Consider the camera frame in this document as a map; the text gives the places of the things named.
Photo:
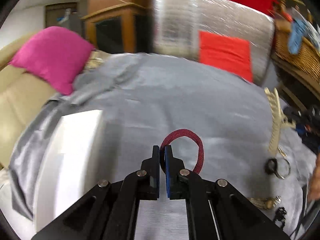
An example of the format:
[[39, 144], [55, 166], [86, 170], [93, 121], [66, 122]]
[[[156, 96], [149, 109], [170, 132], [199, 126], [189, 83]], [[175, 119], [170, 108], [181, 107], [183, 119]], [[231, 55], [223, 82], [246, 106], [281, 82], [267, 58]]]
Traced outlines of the person's right hand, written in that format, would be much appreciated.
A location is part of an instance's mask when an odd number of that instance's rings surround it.
[[308, 192], [308, 201], [319, 200], [320, 198], [320, 155], [317, 155], [316, 166], [313, 171]]

